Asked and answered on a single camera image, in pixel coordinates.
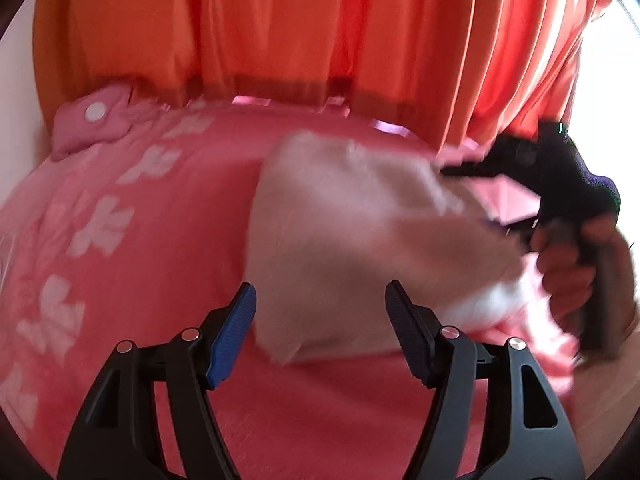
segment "human hand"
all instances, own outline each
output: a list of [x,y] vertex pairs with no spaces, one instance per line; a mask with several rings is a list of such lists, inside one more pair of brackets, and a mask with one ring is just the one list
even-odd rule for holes
[[[581,229],[585,240],[598,246],[609,246],[614,255],[619,291],[618,308],[622,333],[628,334],[638,322],[634,301],[634,271],[631,252],[622,233],[611,216],[602,216],[585,222]],[[538,271],[542,274],[542,286],[550,294],[549,308],[555,322],[565,332],[578,335],[575,313],[587,302],[593,292],[596,270],[578,262],[578,247],[568,244],[548,243],[544,227],[536,229],[531,248],[539,253]]]

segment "red curtain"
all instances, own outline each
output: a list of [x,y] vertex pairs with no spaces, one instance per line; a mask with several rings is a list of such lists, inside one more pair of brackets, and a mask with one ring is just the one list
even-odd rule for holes
[[174,104],[201,93],[322,105],[432,148],[559,120],[581,35],[610,0],[38,0],[47,120],[110,78]]

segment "curtain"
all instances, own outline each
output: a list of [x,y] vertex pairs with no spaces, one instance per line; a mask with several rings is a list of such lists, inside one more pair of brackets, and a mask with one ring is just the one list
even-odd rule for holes
[[172,104],[341,97],[439,150],[560,120],[584,27],[609,2],[38,0],[36,83],[47,121],[113,78]]

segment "curtain fold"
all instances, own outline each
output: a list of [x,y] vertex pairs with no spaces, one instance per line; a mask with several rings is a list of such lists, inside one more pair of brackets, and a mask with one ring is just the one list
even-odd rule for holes
[[400,124],[434,150],[564,114],[584,27],[610,0],[38,0],[36,82],[57,106],[110,78]]

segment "snap button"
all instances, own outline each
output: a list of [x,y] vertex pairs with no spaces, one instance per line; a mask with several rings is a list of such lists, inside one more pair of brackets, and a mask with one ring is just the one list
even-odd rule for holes
[[84,118],[95,123],[107,114],[107,105],[101,102],[91,103],[84,112]]

